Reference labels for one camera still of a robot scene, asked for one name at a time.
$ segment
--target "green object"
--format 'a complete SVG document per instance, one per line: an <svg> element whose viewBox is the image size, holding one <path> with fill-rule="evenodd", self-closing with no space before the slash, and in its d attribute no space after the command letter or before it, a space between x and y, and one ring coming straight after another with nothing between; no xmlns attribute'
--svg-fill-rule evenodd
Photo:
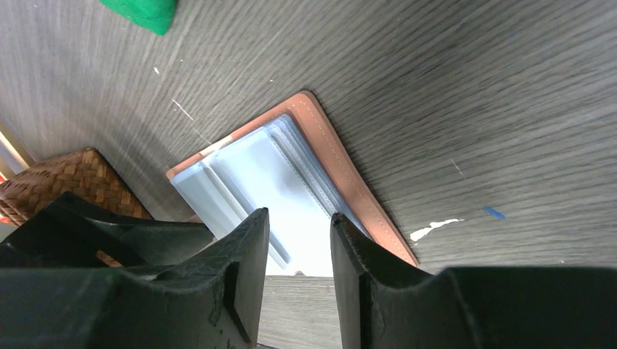
<svg viewBox="0 0 617 349"><path fill-rule="evenodd" d="M100 0L122 17L164 35L172 25L176 0Z"/></svg>

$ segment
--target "wallet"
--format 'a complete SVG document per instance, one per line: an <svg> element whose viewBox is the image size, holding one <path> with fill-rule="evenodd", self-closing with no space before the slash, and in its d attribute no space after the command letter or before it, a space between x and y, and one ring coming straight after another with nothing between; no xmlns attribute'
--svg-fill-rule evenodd
<svg viewBox="0 0 617 349"><path fill-rule="evenodd" d="M171 168L170 182L217 238L270 214L266 275L332 276L330 218L418 261L372 195L315 96L300 92Z"/></svg>

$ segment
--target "wallet stitching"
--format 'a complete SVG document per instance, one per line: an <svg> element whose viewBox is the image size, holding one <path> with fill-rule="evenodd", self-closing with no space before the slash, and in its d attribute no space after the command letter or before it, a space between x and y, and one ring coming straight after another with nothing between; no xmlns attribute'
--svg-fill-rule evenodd
<svg viewBox="0 0 617 349"><path fill-rule="evenodd" d="M408 262L407 256L405 255L405 253L403 252L403 250L401 249L399 244L396 242L396 240L394 238L392 238L392 235L390 234L390 232L388 231L386 226L379 219L379 217L377 216L375 211L373 211L373 208L367 202L366 198L362 195L362 192L360 191L360 189L358 189L358 187L356 186L356 183L354 182L354 180L351 178L351 176L349 175L349 173L345 169L345 166L343 165L343 162L341 162L341 158L338 157L338 154L334 150L334 147L332 146L332 143L330 142L330 140L328 139L327 135L325 134L325 132L324 132L324 130L322 128L322 125L319 123L319 120L317 120L317 117L315 116L315 114L313 114L313 111L312 111L311 107L309 105L307 105L306 103L300 101L300 102L297 102L295 104L292 104L290 107L287 108L287 110L290 110L291 108L294 108L298 104L304 105L306 107L306 109L309 111L309 113L311 113L311 116L313 117L313 120L315 120L315 124L317 124L317 127L319 127L319 130L322 132L322 135L324 136L324 138L326 139L326 142L330 146L330 150L332 151L332 153L336 157L336 160L338 161L338 164L341 166L341 169L343 170L343 172L345 172L345 176L347 176L347 179L354 186L354 188L356 189L356 191L360 195L360 198L362 198L362 201L367 205L367 208L373 214L373 217L379 222L379 224L383 228L383 231L386 232L386 235L390 238L390 241L392 241L392 243L394 243L395 247L397 248L397 250L400 252L401 256L403 257L403 260Z"/></svg>

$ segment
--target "black plastic part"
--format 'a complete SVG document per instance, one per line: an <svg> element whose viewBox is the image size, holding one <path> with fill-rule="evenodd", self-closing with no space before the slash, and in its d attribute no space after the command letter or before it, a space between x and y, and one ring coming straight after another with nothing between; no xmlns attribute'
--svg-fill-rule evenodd
<svg viewBox="0 0 617 349"><path fill-rule="evenodd" d="M448 268L433 276L332 221L344 349L617 348L617 271Z"/></svg>
<svg viewBox="0 0 617 349"><path fill-rule="evenodd" d="M108 216L121 221L114 224L103 212L83 217L58 200L0 245L0 253L17 256L0 258L0 267L61 267L0 269L0 348L257 345L267 209L195 254L210 242L203 225ZM92 268L102 266L98 250L131 266Z"/></svg>
<svg viewBox="0 0 617 349"><path fill-rule="evenodd" d="M105 266L98 250L127 267L175 265L212 238L203 224L120 216L67 192L0 244L0 265Z"/></svg>

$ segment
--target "white paint chip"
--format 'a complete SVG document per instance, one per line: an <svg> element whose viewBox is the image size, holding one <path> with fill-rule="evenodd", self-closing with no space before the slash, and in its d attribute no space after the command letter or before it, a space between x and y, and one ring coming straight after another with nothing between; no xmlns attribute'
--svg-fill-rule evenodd
<svg viewBox="0 0 617 349"><path fill-rule="evenodd" d="M172 98L172 102L174 102L174 104L176 104L176 105L178 106L178 108L179 108L179 109L180 109L180 110L184 113L184 115L188 116L188 118L189 118L190 120L195 121L195 119L193 119L193 117L192 117L191 115L189 115L189 114L188 114L188 113L184 110L184 108L182 108L182 105L180 105L180 103L176 102L173 98Z"/></svg>
<svg viewBox="0 0 617 349"><path fill-rule="evenodd" d="M445 220L443 222L431 222L430 227L422 228L420 230L414 231L413 233L409 235L409 238L411 239L411 241L416 242L420 240L421 238L423 238L424 236L426 236L428 233L431 232L431 230L435 228L440 228L446 224L450 224L454 222L463 222L463 221L464 220L453 219L453 220Z"/></svg>

